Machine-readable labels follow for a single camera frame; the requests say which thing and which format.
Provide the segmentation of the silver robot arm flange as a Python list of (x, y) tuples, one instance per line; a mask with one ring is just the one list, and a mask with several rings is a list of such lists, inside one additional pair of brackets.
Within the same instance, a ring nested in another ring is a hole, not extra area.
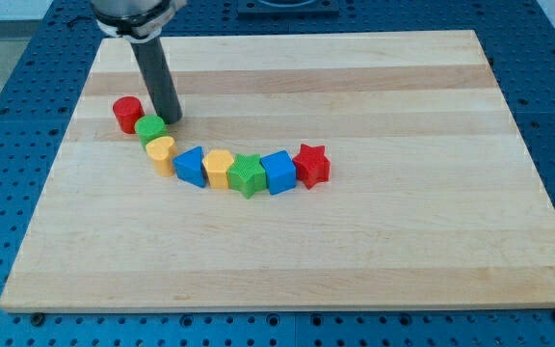
[(91, 0), (98, 28), (132, 43), (157, 38), (187, 0)]

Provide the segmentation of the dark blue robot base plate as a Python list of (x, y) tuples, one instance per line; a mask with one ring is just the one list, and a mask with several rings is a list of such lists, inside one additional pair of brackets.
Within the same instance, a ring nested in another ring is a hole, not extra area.
[(238, 0), (237, 15), (253, 17), (264, 15), (339, 14), (336, 0)]

